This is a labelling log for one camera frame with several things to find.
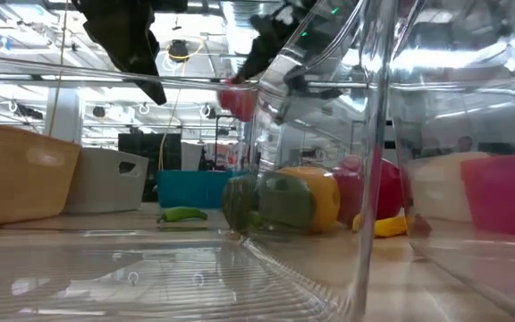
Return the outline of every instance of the pink plastic basket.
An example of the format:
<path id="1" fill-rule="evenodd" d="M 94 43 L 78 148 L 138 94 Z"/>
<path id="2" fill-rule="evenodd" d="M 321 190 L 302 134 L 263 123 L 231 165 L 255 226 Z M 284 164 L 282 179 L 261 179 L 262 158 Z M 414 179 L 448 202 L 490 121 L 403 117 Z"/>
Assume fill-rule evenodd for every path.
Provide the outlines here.
<path id="1" fill-rule="evenodd" d="M 515 156 L 464 161 L 461 167 L 476 228 L 515 234 Z"/>

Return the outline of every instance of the transparent plastic container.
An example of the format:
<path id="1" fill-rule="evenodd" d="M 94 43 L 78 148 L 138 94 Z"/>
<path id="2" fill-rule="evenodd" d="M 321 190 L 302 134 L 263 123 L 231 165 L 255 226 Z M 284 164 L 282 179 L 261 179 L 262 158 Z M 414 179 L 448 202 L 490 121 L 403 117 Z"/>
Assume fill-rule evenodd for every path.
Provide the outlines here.
<path id="1" fill-rule="evenodd" d="M 365 306 L 396 5 L 320 1 L 312 13 L 260 80 L 249 173 L 230 181 L 224 212 L 266 262 L 351 320 Z"/>
<path id="2" fill-rule="evenodd" d="M 417 2 L 391 60 L 414 248 L 515 316 L 515 1 Z"/>
<path id="3" fill-rule="evenodd" d="M 0 12 L 21 16 L 29 6 L 0 4 Z M 343 321 L 363 314 L 383 154 L 385 101 L 378 88 L 392 51 L 393 3 L 319 1 L 261 82 L 238 86 L 148 74 L 148 59 L 137 58 L 138 69 L 129 71 L 116 62 L 124 53 L 95 57 L 80 30 L 69 33 L 83 18 L 39 9 L 29 21 L 4 21 L 0 30 L 10 37 L 36 32 L 27 45 L 55 56 L 41 62 L 21 56 L 26 48 L 1 50 L 0 116 L 13 118 L 14 103 L 31 97 L 27 92 L 38 93 L 40 100 L 30 104 L 46 113 L 62 108 L 57 88 L 81 91 L 88 101 L 108 91 L 116 104 L 132 100 L 144 114 L 163 100 L 161 86 L 174 107 L 179 98 L 203 106 L 233 92 L 246 109 L 248 97 L 257 102 L 246 125 L 249 167 L 234 169 L 243 173 L 224 191 L 212 191 L 223 209 L 207 211 L 207 221 L 158 225 L 163 210 L 148 204 L 130 213 L 61 214 L 1 226 L 0 320 Z M 128 21 L 107 22 L 112 28 L 91 23 L 84 30 L 106 37 L 104 47 L 114 35 L 128 40 L 122 31 Z M 362 28 L 373 25 L 380 26 L 378 36 Z M 63 29 L 69 31 L 62 35 Z M 7 46 L 5 37 L 0 42 Z M 81 67 L 82 61 L 95 62 L 94 68 Z M 82 126 L 119 126 L 97 118 Z M 231 124 L 215 121 L 216 127 Z M 43 121 L 0 125 L 46 136 Z M 142 126 L 181 131 L 156 121 Z M 350 195 L 347 204 L 342 196 Z M 354 216 L 363 218 L 359 232 L 351 229 Z"/>

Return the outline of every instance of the teal bin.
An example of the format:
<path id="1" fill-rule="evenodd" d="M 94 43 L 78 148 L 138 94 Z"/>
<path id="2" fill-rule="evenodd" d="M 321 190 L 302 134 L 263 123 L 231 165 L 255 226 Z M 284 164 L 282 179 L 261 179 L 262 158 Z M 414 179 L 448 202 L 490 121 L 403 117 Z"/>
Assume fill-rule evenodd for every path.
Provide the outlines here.
<path id="1" fill-rule="evenodd" d="M 242 172 L 174 171 L 158 172 L 158 203 L 162 208 L 194 207 L 219 209 L 222 193 L 230 178 Z"/>

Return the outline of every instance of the ribbed plastic bottom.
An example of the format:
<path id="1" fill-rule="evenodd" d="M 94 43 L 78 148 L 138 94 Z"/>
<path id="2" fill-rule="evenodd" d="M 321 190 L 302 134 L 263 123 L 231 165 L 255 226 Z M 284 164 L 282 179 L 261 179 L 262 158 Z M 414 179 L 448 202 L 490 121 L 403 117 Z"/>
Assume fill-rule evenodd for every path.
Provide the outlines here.
<path id="1" fill-rule="evenodd" d="M 2 235 L 0 321 L 339 320 L 315 282 L 259 258 L 248 241 L 186 234 Z"/>

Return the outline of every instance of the table surface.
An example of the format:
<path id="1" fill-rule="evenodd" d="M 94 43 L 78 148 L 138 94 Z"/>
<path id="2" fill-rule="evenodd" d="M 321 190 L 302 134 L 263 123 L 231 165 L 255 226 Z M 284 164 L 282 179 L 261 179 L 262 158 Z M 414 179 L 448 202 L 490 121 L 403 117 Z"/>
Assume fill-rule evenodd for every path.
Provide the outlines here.
<path id="1" fill-rule="evenodd" d="M 127 291 L 121 292 L 122 286 L 110 284 L 112 282 L 107 282 L 106 277 L 101 277 L 101 274 L 104 272 L 92 275 L 92 272 L 90 273 L 89 269 L 86 268 L 85 274 L 89 276 L 82 275 L 80 278 L 75 278 L 75 273 L 73 273 L 74 268 L 72 268 L 72 266 L 73 262 L 78 261 L 79 258 L 72 258 L 72 252 L 67 251 L 65 245 L 81 246 L 84 249 L 88 246 L 88 242 L 92 242 L 92 245 L 95 248 L 98 247 L 98 245 L 103 245 L 110 247 L 109 250 L 114 250 L 117 248 L 117 245 L 130 243 L 134 245 L 134 247 L 138 247 L 136 245 L 140 245 L 143 249 L 147 249 L 149 243 L 160 242 L 160 235 L 163 235 L 167 242 L 180 242 L 185 241 L 186 239 L 192 241 L 192 236 L 195 235 L 195 241 L 212 244 L 215 241 L 217 232 L 227 230 L 227 223 L 224 221 L 223 217 L 217 212 L 211 212 L 207 221 L 163 224 L 162 231 L 167 231 L 168 234 L 160 233 L 156 226 L 156 218 L 160 213 L 161 210 L 157 205 L 144 204 L 140 210 L 126 213 L 103 215 L 61 215 L 43 220 L 0 227 L 3 228 L 0 229 L 0 276 L 7 276 L 5 278 L 0 277 L 0 303 L 3 303 L 0 304 L 0 311 L 5 311 L 4 314 L 7 318 L 2 318 L 3 315 L 0 315 L 0 321 L 14 320 L 13 318 L 9 319 L 8 317 L 10 311 L 16 311 L 17 309 L 24 311 L 24 308 L 35 306 L 31 301 L 32 299 L 30 299 L 34 297 L 33 292 L 28 292 L 33 289 L 33 286 L 25 286 L 29 284 L 28 281 L 30 281 L 30 279 L 36 279 L 37 285 L 41 284 L 39 279 L 43 279 L 43 282 L 46 280 L 58 280 L 59 282 L 45 283 L 56 287 L 56 289 L 60 291 L 59 293 L 63 292 L 64 294 L 70 294 L 69 296 L 72 296 L 75 293 L 85 293 L 87 295 L 92 293 L 92 299 L 94 299 L 92 303 L 104 304 L 107 302 L 106 299 L 119 299 L 122 297 L 122 294 L 124 294 L 124 296 L 126 296 L 124 299 L 126 300 L 119 299 L 119 304 L 117 304 L 122 306 L 121 301 L 126 301 L 125 303 L 127 304 L 130 302 L 137 303 L 139 301 L 150 301 L 149 298 L 153 295 L 149 294 L 153 292 L 153 290 L 158 290 L 156 293 L 163 292 L 159 290 L 162 286 L 158 286 L 157 288 L 153 286 L 155 285 L 155 282 L 153 281 L 157 281 L 153 276 L 156 274 L 162 274 L 162 272 L 171 272 L 167 274 L 173 274 L 172 272 L 178 270 L 177 267 L 163 267 L 164 265 L 171 265 L 169 263 L 172 263 L 174 266 L 182 265 L 175 262 L 176 258 L 179 256 L 177 254 L 181 254 L 180 251 L 176 249 L 168 250 L 169 252 L 172 252 L 174 256 L 174 259 L 170 260 L 164 259 L 164 256 L 168 256 L 168 252 L 155 252 L 152 250 L 153 258 L 162 258 L 159 259 L 161 263 L 160 267 L 136 268 L 137 272 L 140 269 L 142 269 L 140 272 L 146 272 L 144 274 L 141 273 L 142 276 L 145 276 L 141 277 L 142 285 L 148 283 L 151 283 L 151 285 L 143 286 L 144 288 L 140 289 L 140 295 L 135 294 L 132 295 L 135 297 L 131 297 L 132 292 L 137 292 L 136 288 L 125 288 L 124 290 Z M 193 229 L 195 234 L 180 233 L 181 229 Z M 81 235 L 87 237 L 90 236 L 92 238 L 80 238 Z M 17 250 L 15 254 L 13 254 L 13 252 L 9 252 L 8 247 L 11 246 L 15 247 Z M 55 248 L 53 252 L 46 250 L 37 252 L 33 251 L 34 249 L 38 249 L 38 247 Z M 339 276 L 350 278 L 350 267 L 347 267 L 347 265 L 341 265 L 341 263 L 337 263 L 337 265 L 333 265 L 331 267 L 327 265 L 327 261 L 332 260 L 332 258 L 340 258 L 340 260 L 342 260 L 343 255 L 354 255 L 356 250 L 352 251 L 349 247 L 347 249 L 337 248 L 338 250 L 325 251 L 327 246 L 324 246 L 322 242 L 316 243 L 314 247 L 315 249 L 313 251 L 319 256 L 319 260 L 317 260 L 318 264 L 312 264 L 311 262 L 315 261 L 310 258 L 308 259 L 307 255 L 309 254 L 310 256 L 312 249 L 307 249 L 307 247 L 303 248 L 307 250 L 304 253 L 300 253 L 295 249 L 287 250 L 286 248 L 280 248 L 279 250 L 274 251 L 274 254 L 275 256 L 283 258 L 287 263 L 291 263 L 295 267 L 304 267 L 301 271 L 303 275 L 309 276 L 314 281 L 317 280 L 317 282 L 322 284 L 332 284 L 331 286 L 335 287 L 340 282 Z M 211 252 L 206 253 L 204 251 L 205 250 L 189 249 L 188 251 L 184 251 L 182 255 L 187 258 L 188 256 L 192 256 L 194 253 L 198 254 L 196 255 L 198 256 L 197 258 L 192 259 L 190 267 L 205 267 L 203 269 L 211 270 L 211 267 L 213 265 L 217 266 L 217 264 L 210 264 L 212 260 L 207 260 L 207 258 L 215 259 L 215 257 L 213 257 L 214 255 L 210 255 Z M 97 267 L 100 267 L 105 263 L 100 260 L 96 263 Z M 117 269 L 123 271 L 125 266 L 132 267 L 133 265 L 137 266 L 146 264 L 137 263 L 136 260 L 132 261 L 130 264 L 125 264 L 124 260 L 121 260 Z M 118 274 L 112 270 L 109 272 L 110 273 L 107 275 L 110 276 L 108 278 L 111 279 L 114 278 L 114 275 Z M 72 280 L 70 282 L 61 282 L 64 278 L 57 277 L 68 274 L 71 274 Z M 94 281 L 94 284 L 84 284 L 80 280 L 92 280 Z M 28 290 L 25 291 L 25 294 L 30 295 L 23 295 L 20 290 L 22 287 L 25 288 L 25 290 Z M 169 292 L 170 294 L 173 294 L 172 292 L 178 292 L 180 289 L 185 290 L 187 287 L 191 287 L 191 285 L 185 286 L 185 284 L 176 284 L 175 288 L 171 285 L 166 285 L 165 292 L 167 300 L 177 301 L 172 300 L 173 297 L 168 295 Z M 2 291 L 3 289 L 9 290 L 10 288 L 13 289 L 13 296 L 9 292 Z M 44 289 L 45 286 L 37 286 L 35 288 Z M 67 300 L 70 299 L 70 297 L 62 295 L 63 297 L 59 296 L 58 300 L 58 295 L 56 295 L 57 290 L 53 289 L 49 294 L 44 294 L 44 292 L 41 291 L 42 293 L 38 295 L 37 303 L 39 303 L 39 309 L 36 309 L 36 311 L 39 315 L 41 315 L 40 312 L 44 311 L 40 309 L 40 306 L 43 305 L 41 304 L 43 302 L 41 297 L 46 298 L 46 302 L 50 302 L 51 300 L 49 299 L 54 299 L 53 303 L 55 306 L 59 305 L 60 307 L 62 304 L 66 305 L 65 303 L 67 303 Z M 220 301 L 225 301 L 223 298 L 224 292 L 225 291 L 220 291 L 219 294 L 222 295 L 216 295 L 221 299 Z M 6 303 L 21 303 L 21 305 L 18 304 L 18 306 L 10 307 Z M 81 308 L 83 303 L 85 307 L 90 305 L 88 300 L 69 303 L 71 306 L 69 307 L 68 312 L 71 312 L 72 314 L 75 314 L 73 313 L 74 308 L 84 309 Z M 365 316 L 366 321 L 499 322 L 515 320 L 498 309 L 492 302 L 471 291 L 467 286 L 447 275 L 444 271 L 425 258 L 417 255 L 409 246 L 407 237 L 375 240 L 370 268 L 370 283 L 367 303 L 367 314 Z M 77 317 L 76 320 L 78 321 L 86 321 L 86 317 L 79 313 L 76 313 L 74 316 Z M 58 317 L 60 316 L 47 315 L 41 318 L 41 320 L 49 320 L 50 318 L 53 318 L 56 321 L 61 320 Z M 114 318 L 114 316 L 109 317 L 109 321 L 129 320 L 128 317 L 118 317 L 120 319 Z"/>

